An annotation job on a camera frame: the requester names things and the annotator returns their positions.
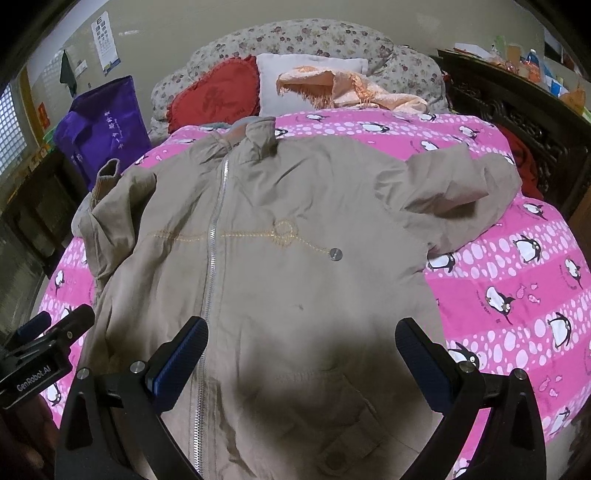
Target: jacket cuff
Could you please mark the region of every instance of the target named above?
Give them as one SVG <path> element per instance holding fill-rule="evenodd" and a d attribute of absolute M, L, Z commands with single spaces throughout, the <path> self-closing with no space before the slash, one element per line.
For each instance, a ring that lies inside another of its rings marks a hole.
<path fill-rule="evenodd" d="M 91 210 L 117 185 L 120 178 L 119 159 L 111 158 L 96 175 L 96 183 L 92 189 L 90 201 Z"/>

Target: floral headboard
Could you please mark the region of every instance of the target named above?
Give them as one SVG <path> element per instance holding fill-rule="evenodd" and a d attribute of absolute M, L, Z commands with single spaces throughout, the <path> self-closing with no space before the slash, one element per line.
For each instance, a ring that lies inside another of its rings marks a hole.
<path fill-rule="evenodd" d="M 178 93 L 223 59 L 266 52 L 367 59 L 368 75 L 387 91 L 413 93 L 428 102 L 431 112 L 447 112 L 441 70 L 428 56 L 395 45 L 383 33 L 363 25 L 318 18 L 286 20 L 245 28 L 212 41 L 193 53 L 184 67 L 158 82 L 152 91 L 152 142 L 168 136 L 166 111 Z"/>

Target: metal screw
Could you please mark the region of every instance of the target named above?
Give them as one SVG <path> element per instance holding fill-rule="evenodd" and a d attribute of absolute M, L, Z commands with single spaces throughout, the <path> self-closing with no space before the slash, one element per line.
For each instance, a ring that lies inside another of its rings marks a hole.
<path fill-rule="evenodd" d="M 470 374 L 476 369 L 472 362 L 468 362 L 465 360 L 463 362 L 460 362 L 459 366 L 460 370 L 462 370 L 462 372 L 464 372 L 465 374 Z"/>
<path fill-rule="evenodd" d="M 131 364 L 129 370 L 134 374 L 139 374 L 140 372 L 144 371 L 144 368 L 146 368 L 146 364 L 143 363 L 141 360 L 138 360 Z"/>
<path fill-rule="evenodd" d="M 338 248 L 333 248 L 330 250 L 329 257 L 331 260 L 338 262 L 341 258 L 343 258 L 343 252 Z"/>
<path fill-rule="evenodd" d="M 90 375 L 90 370 L 87 368 L 80 368 L 76 374 L 79 380 L 84 380 L 88 375 Z"/>
<path fill-rule="evenodd" d="M 525 370 L 521 368 L 516 368 L 513 370 L 513 374 L 520 380 L 525 380 L 527 378 L 527 373 L 525 373 Z"/>

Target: peach scarf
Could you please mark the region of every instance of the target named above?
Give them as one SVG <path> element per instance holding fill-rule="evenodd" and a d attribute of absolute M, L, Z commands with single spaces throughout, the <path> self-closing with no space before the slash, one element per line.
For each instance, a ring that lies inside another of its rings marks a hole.
<path fill-rule="evenodd" d="M 427 102 L 416 95 L 388 93 L 365 75 L 345 70 L 302 66 L 282 73 L 277 94 L 295 92 L 317 108 L 363 106 L 424 113 Z"/>

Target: glass block window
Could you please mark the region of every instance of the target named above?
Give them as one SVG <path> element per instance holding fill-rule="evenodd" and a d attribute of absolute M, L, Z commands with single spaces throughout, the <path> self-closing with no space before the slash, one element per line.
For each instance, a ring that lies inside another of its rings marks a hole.
<path fill-rule="evenodd" d="M 20 157 L 26 146 L 21 127 L 18 125 L 9 85 L 0 98 L 0 174 Z"/>

